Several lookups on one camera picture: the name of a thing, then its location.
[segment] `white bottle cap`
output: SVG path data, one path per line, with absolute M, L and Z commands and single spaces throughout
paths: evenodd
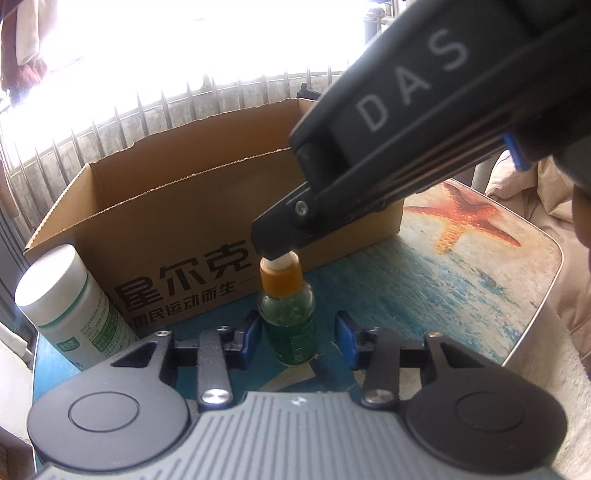
M 291 252 L 287 252 L 285 255 L 282 255 L 275 260 L 267 260 L 266 258 L 263 258 L 263 262 L 270 270 L 285 270 L 293 265 L 294 259 L 291 256 Z
M 29 267 L 17 285 L 14 302 L 35 325 L 46 325 L 74 303 L 87 276 L 76 249 L 60 245 Z

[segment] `silver rivet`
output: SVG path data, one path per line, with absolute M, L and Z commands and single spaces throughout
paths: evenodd
M 298 200 L 295 203 L 295 213 L 300 217 L 308 215 L 308 204 L 304 200 Z
M 373 405 L 383 405 L 392 400 L 394 400 L 394 394 L 390 390 L 384 390 L 383 388 L 368 390 L 365 394 L 365 401 Z
M 201 395 L 201 400 L 209 405 L 223 405 L 232 399 L 232 394 L 223 388 L 210 388 Z

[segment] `green liquid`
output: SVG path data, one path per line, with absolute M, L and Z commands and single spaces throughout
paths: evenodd
M 314 307 L 310 286 L 291 297 L 276 298 L 265 293 L 259 298 L 259 312 L 277 359 L 284 365 L 300 365 L 316 353 Z

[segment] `metal window bars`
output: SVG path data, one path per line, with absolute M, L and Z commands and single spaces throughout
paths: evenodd
M 149 134 L 168 130 L 216 113 L 259 106 L 296 96 L 302 82 L 318 92 L 324 92 L 342 72 L 330 67 L 325 72 L 311 72 L 265 76 L 251 81 L 237 81 L 217 85 L 214 78 L 205 76 L 203 86 L 165 97 L 143 105 L 137 94 L 137 107 L 119 113 L 113 106 L 113 117 L 91 125 L 81 132 L 70 130 L 67 138 L 52 139 L 51 146 L 37 151 L 33 145 L 32 158 L 22 159 L 16 144 L 9 149 L 0 124 L 0 155 L 7 173 L 19 217 L 15 226 L 24 243 L 31 237 L 63 190 L 89 162 L 127 148 Z

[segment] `beige cushion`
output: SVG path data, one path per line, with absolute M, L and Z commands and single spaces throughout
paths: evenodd
M 562 249 L 563 268 L 547 299 L 568 328 L 573 343 L 591 371 L 591 274 L 588 250 L 572 224 L 573 184 L 551 159 L 518 172 L 511 158 L 493 169 L 486 194 L 550 235 Z

